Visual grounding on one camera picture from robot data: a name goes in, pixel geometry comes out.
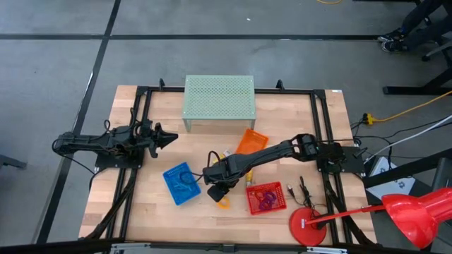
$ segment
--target red desk lamp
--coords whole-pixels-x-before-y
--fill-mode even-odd
[[[300,208],[290,217],[290,231],[301,244],[315,246],[326,236],[326,227],[317,229],[317,223],[358,212],[386,210],[395,225],[418,248],[427,247],[435,238],[438,225],[452,219],[452,188],[442,188],[420,198],[389,194],[381,198],[382,205],[365,207],[317,218],[311,208]]]

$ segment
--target orange basket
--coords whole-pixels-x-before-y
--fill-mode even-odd
[[[239,147],[235,150],[235,153],[248,155],[253,152],[264,149],[267,145],[268,137],[247,129],[243,135],[242,141],[240,141]]]

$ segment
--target wooden table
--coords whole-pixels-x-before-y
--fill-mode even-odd
[[[120,85],[117,88],[109,117],[112,127],[129,124],[129,109],[133,106],[135,92],[136,86],[132,85]],[[342,92],[327,90],[326,97],[333,137],[351,138]],[[316,170],[316,162],[280,159],[254,169],[254,184],[281,182],[287,202],[286,210],[251,216],[245,197],[244,178],[227,194],[231,201],[231,208],[228,210],[220,209],[206,194],[208,186],[202,181],[199,183],[200,195],[180,206],[174,204],[163,179],[163,172],[187,162],[193,172],[201,173],[206,166],[208,152],[222,152],[226,149],[235,151],[249,124],[247,121],[194,121],[191,132],[187,133],[182,121],[183,98],[182,92],[153,92],[149,119],[154,123],[160,122],[165,131],[178,133],[179,138],[158,151],[157,159],[151,159],[149,153],[145,153],[143,167],[138,171],[126,240],[297,244],[287,223],[299,205],[289,195],[285,186],[295,186],[297,199],[303,201],[303,195],[298,188],[299,177],[303,176],[313,196],[313,202],[325,204],[323,184],[321,175]],[[317,107],[323,137],[326,137],[320,102]],[[257,94],[255,130],[269,137],[268,146],[276,145],[298,133],[315,133],[309,96]],[[343,142],[343,145],[351,145],[351,142]],[[112,206],[118,171],[106,169],[94,178],[80,236],[89,234]],[[347,208],[351,210],[367,205],[361,180],[353,174],[341,176]],[[320,213],[326,212],[326,208],[321,205],[316,209]],[[375,241],[370,214],[360,213],[352,217],[366,236]],[[121,218],[120,210],[114,236],[119,235]],[[344,241],[342,222],[338,220],[337,225],[339,237]],[[328,244],[331,244],[329,232],[322,245]]]

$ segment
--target shoe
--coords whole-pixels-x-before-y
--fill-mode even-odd
[[[384,52],[407,52],[408,47],[403,42],[383,42],[381,49]]]
[[[387,33],[385,35],[380,35],[378,37],[378,41],[380,42],[397,42],[403,39],[404,34],[400,30],[400,28],[397,28],[396,30]]]

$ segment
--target blue plastic tray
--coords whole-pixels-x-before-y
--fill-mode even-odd
[[[195,178],[186,162],[163,173],[163,178],[176,205],[183,204],[201,193],[201,189],[195,182]]]

